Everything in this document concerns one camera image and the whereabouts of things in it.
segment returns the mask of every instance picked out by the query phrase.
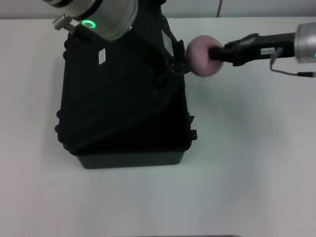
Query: metal screw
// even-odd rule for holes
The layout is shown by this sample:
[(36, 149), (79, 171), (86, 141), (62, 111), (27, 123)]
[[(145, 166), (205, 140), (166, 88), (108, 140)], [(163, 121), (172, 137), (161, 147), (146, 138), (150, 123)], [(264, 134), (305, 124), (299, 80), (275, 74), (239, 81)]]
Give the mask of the metal screw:
[(53, 21), (53, 27), (56, 30), (60, 30), (64, 28), (65, 30), (69, 31), (71, 34), (73, 34), (76, 30), (75, 26), (73, 24), (70, 24), (72, 21), (72, 18), (70, 16), (67, 16), (66, 14), (61, 15), (60, 17), (57, 17)]

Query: white label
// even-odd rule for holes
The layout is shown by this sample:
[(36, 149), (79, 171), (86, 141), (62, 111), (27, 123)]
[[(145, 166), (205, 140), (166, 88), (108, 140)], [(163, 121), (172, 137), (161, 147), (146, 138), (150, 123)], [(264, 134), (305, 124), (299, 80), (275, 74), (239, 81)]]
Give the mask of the white label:
[(273, 54), (276, 51), (276, 48), (262, 48), (261, 55), (264, 54)]
[(174, 57), (171, 39), (169, 38), (168, 35), (166, 35), (164, 31), (162, 31), (162, 38), (163, 38), (164, 47), (167, 49), (170, 55)]
[(99, 52), (99, 65), (106, 61), (105, 48)]

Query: green led ring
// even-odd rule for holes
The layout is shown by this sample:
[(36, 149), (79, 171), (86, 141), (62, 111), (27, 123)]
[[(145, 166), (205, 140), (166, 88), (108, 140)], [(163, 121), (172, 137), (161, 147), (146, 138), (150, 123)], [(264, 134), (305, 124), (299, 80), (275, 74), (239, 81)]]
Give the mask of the green led ring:
[(84, 20), (82, 21), (82, 24), (88, 28), (95, 28), (96, 24), (93, 21)]

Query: white table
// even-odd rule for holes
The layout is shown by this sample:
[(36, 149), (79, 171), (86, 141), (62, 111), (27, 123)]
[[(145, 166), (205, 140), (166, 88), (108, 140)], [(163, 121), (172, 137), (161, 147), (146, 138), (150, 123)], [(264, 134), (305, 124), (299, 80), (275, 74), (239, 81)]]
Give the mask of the white table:
[[(170, 19), (223, 43), (316, 18)], [(198, 140), (180, 165), (84, 170), (57, 141), (67, 32), (0, 21), (0, 236), (316, 235), (316, 79), (268, 60), (186, 75)], [(316, 71), (279, 59), (280, 70)]]

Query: cable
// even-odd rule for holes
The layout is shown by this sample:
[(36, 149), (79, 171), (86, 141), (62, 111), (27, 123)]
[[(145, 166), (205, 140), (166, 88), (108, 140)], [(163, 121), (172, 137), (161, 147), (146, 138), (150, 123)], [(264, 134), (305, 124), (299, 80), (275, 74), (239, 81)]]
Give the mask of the cable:
[(276, 51), (273, 54), (271, 54), (270, 70), (272, 72), (282, 73), (282, 74), (286, 74), (286, 75), (290, 75), (290, 76), (316, 78), (316, 73), (314, 73), (314, 72), (288, 73), (285, 71), (273, 69), (273, 64), (276, 62), (277, 58), (279, 58), (281, 56), (282, 53), (283, 53), (283, 48), (277, 48)]

